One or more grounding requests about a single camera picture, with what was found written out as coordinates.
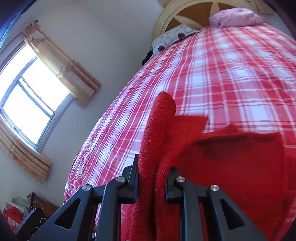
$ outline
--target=triangular cutout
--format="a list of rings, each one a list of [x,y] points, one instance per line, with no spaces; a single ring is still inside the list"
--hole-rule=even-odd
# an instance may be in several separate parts
[[[236,211],[225,201],[224,199],[220,200],[224,216],[227,222],[227,226],[230,230],[245,226],[244,220],[238,215]]]
[[[71,229],[75,215],[80,204],[80,199],[76,199],[55,221],[55,225]]]

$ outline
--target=bedsheet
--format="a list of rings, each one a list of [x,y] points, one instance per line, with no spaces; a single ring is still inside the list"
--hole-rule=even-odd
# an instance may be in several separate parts
[[[296,42],[267,24],[208,26],[150,59],[129,81],[77,154],[66,199],[84,184],[106,184],[132,164],[161,91],[175,99],[176,115],[209,116],[205,132],[230,123],[245,131],[279,131],[287,153],[296,156]],[[296,201],[289,208],[279,237],[295,218]]]

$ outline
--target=window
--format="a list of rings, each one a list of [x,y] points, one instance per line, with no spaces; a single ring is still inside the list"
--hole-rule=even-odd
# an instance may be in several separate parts
[[[68,89],[27,45],[0,70],[0,114],[38,151],[71,100]]]

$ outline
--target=pillow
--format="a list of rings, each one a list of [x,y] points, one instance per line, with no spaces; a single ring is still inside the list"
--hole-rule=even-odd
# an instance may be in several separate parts
[[[159,37],[153,40],[152,42],[152,51],[153,54],[151,57],[154,57],[161,51],[163,51],[168,46],[176,43],[179,40],[183,40],[186,37],[190,36],[191,34],[198,33],[198,30],[194,30],[187,25],[181,24],[177,27],[166,31]]]
[[[222,10],[209,17],[210,25],[217,28],[244,27],[263,24],[263,19],[247,8],[231,8]]]

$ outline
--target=screw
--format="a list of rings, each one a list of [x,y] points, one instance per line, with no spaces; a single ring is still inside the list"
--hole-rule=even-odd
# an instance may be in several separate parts
[[[89,191],[90,189],[91,189],[91,185],[88,185],[88,184],[86,184],[82,187],[83,191]]]
[[[179,183],[183,183],[183,182],[185,182],[185,178],[182,176],[178,176],[178,177],[176,177],[176,181]]]
[[[119,183],[122,183],[122,182],[124,182],[125,180],[126,180],[126,178],[123,177],[123,176],[120,176],[120,177],[116,178],[116,181],[118,181]]]
[[[219,190],[219,186],[216,184],[213,184],[213,185],[211,185],[211,190],[216,192]]]

